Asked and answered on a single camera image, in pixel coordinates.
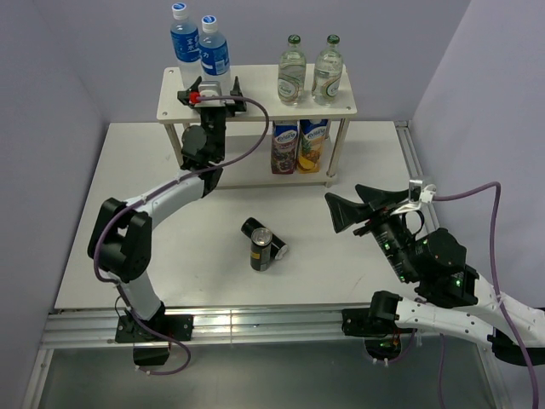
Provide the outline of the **blue-label water bottle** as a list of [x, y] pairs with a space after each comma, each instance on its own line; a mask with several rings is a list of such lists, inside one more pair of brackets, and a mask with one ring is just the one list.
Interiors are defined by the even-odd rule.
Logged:
[[219, 82], [222, 94], [228, 95], [232, 80], [227, 39], [219, 31], [218, 21], [213, 15], [205, 15], [201, 24], [198, 47], [204, 79]]
[[170, 27], [171, 41], [178, 61], [181, 81], [187, 89], [202, 75], [198, 47], [199, 30], [192, 21], [185, 3], [174, 3], [171, 11], [174, 19]]

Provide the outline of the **clear glass bottle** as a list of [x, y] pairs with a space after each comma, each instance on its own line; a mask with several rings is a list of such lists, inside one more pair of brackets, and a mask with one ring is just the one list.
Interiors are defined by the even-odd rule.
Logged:
[[344, 60], [338, 49], [339, 43], [340, 37], [330, 34], [326, 47], [319, 53], [314, 64], [312, 96], [319, 105], [330, 105], [338, 93], [344, 67]]
[[301, 37], [291, 34], [288, 47], [278, 63], [278, 98], [285, 105], [298, 104], [304, 94], [307, 59], [301, 49]]

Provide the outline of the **black yellow can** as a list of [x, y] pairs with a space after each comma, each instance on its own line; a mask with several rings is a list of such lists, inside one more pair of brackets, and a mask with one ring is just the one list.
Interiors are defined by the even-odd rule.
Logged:
[[[257, 228], [265, 228], [265, 226], [257, 221], [254, 217], [250, 217], [243, 223], [241, 227], [241, 232], [250, 239], [252, 233]], [[283, 240], [281, 240], [279, 236], [273, 233], [271, 241], [271, 258], [276, 261], [281, 260], [288, 252], [288, 249], [289, 246]]]
[[273, 241], [273, 233], [268, 228], [257, 228], [250, 236], [250, 266], [255, 271], [267, 270]]

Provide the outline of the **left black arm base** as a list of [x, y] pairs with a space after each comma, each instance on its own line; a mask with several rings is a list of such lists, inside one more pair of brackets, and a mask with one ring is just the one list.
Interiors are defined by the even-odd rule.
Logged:
[[[167, 314], [158, 319], [143, 320], [143, 324], [179, 342], [190, 341], [192, 337], [193, 316], [190, 314]], [[170, 346], [161, 348], [145, 346], [145, 343], [164, 342], [164, 339], [145, 330], [130, 314], [118, 318], [114, 342], [132, 344], [133, 361], [139, 366], [162, 366], [169, 358]]]

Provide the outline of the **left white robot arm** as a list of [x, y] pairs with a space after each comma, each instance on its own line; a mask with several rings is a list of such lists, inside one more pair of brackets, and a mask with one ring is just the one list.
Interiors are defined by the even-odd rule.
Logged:
[[185, 205], [212, 193], [230, 163], [225, 159], [227, 119], [246, 112], [251, 100], [234, 80], [228, 91], [198, 78], [178, 92], [178, 101], [197, 112], [198, 125], [181, 137], [182, 164], [176, 177], [128, 200], [109, 198], [99, 210], [87, 253], [95, 277], [113, 284], [125, 302], [129, 322], [146, 340], [169, 335], [164, 302], [147, 274], [152, 258], [152, 232]]

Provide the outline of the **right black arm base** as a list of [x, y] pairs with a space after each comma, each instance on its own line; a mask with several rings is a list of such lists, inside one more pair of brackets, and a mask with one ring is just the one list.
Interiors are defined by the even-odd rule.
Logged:
[[372, 317], [370, 308], [344, 308], [341, 317], [343, 334], [364, 340], [364, 358], [374, 366], [389, 367], [416, 346], [416, 329], [399, 328], [393, 320]]

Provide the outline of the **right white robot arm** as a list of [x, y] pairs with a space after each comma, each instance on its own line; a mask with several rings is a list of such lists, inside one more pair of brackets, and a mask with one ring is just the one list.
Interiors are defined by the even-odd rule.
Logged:
[[354, 227], [354, 235], [371, 234], [403, 284], [415, 285], [414, 301], [390, 291], [377, 291], [367, 308], [342, 310], [343, 333], [380, 337], [414, 330], [443, 333], [490, 348], [495, 357], [515, 366], [544, 363], [544, 311], [498, 290], [467, 261], [467, 250], [445, 228], [423, 237], [409, 230], [408, 214], [420, 214], [437, 188], [412, 180], [404, 191], [364, 185], [351, 202], [336, 194], [324, 198], [333, 228]]

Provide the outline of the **white two-tier shelf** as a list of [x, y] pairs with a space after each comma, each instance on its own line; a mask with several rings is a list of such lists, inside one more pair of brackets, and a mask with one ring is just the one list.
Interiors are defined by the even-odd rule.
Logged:
[[[247, 158], [225, 168], [218, 184], [218, 189], [242, 187], [271, 187], [280, 185], [325, 185], [332, 186], [336, 182], [341, 151], [346, 139], [350, 120], [358, 113], [346, 67], [338, 89], [336, 100], [329, 106], [321, 106], [313, 101], [310, 93], [313, 80], [314, 64], [309, 64], [305, 83], [304, 101], [295, 106], [286, 106], [277, 95], [278, 67], [275, 65], [242, 65], [233, 66], [231, 74], [238, 77], [244, 96], [260, 102], [273, 120], [299, 119], [329, 119], [340, 120], [335, 144], [333, 136], [324, 141], [324, 150], [320, 160], [320, 169], [316, 173], [299, 173], [281, 176], [274, 175], [270, 167], [271, 136], [268, 136], [260, 146]], [[177, 92], [182, 90], [180, 70], [177, 66], [167, 67], [163, 72], [157, 109], [157, 120], [168, 132], [172, 146], [177, 133], [175, 124], [187, 127], [189, 124], [199, 124], [199, 115], [191, 108], [183, 106], [177, 99]], [[226, 160], [236, 158], [247, 152], [261, 136], [263, 113], [252, 104], [248, 111], [242, 112], [236, 118], [228, 118], [228, 123], [261, 123], [250, 130], [249, 125], [228, 125], [226, 137]]]

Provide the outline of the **purple grape juice carton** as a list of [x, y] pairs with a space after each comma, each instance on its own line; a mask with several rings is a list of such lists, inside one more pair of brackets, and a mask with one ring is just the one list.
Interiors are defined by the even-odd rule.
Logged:
[[274, 121], [272, 126], [271, 170], [273, 174], [292, 174], [298, 144], [297, 121]]

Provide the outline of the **yellow pineapple juice carton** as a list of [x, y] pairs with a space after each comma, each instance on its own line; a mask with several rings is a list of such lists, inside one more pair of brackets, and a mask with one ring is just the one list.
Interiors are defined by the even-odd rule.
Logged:
[[324, 149], [328, 119], [302, 119], [299, 121], [299, 143], [296, 168], [300, 173], [317, 173]]

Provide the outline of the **aluminium right rail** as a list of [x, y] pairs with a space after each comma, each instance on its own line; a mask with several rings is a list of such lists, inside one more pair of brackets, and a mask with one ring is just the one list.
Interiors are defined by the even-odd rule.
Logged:
[[[395, 121], [394, 128], [396, 130], [402, 153], [404, 155], [404, 161], [409, 172], [410, 179], [423, 179], [425, 178], [424, 172], [420, 160], [416, 153], [416, 148], [410, 133], [409, 121]], [[424, 225], [422, 231], [418, 234], [418, 238], [423, 238], [425, 235], [435, 231], [440, 227], [439, 219], [433, 204], [425, 204], [421, 208], [421, 212], [424, 215]]]

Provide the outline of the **aluminium rail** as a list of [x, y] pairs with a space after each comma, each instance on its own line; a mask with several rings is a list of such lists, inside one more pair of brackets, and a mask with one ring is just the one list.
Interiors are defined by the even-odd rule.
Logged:
[[[396, 130], [402, 153], [404, 155], [404, 161], [409, 172], [410, 179], [423, 179], [425, 178], [424, 172], [420, 160], [416, 153], [416, 148], [410, 133], [409, 121], [395, 121], [394, 128]], [[421, 212], [424, 215], [424, 225], [422, 231], [418, 234], [418, 238], [423, 238], [425, 235], [435, 231], [440, 227], [439, 219], [433, 204], [425, 204], [421, 208]]]
[[[188, 347], [214, 344], [336, 341], [345, 338], [341, 311], [366, 303], [249, 308], [169, 308], [168, 315], [193, 316]], [[120, 347], [115, 340], [114, 309], [63, 311], [51, 314], [39, 343], [45, 349]]]

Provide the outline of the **aluminium front rail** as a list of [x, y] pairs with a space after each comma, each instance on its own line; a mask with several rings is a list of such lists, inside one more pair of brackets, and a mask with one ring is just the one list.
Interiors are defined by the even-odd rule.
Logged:
[[[214, 344], [336, 341], [345, 338], [341, 311], [366, 303], [249, 308], [169, 308], [168, 315], [193, 316], [188, 347]], [[45, 349], [120, 347], [115, 340], [114, 309], [63, 311], [51, 314], [39, 343]]]

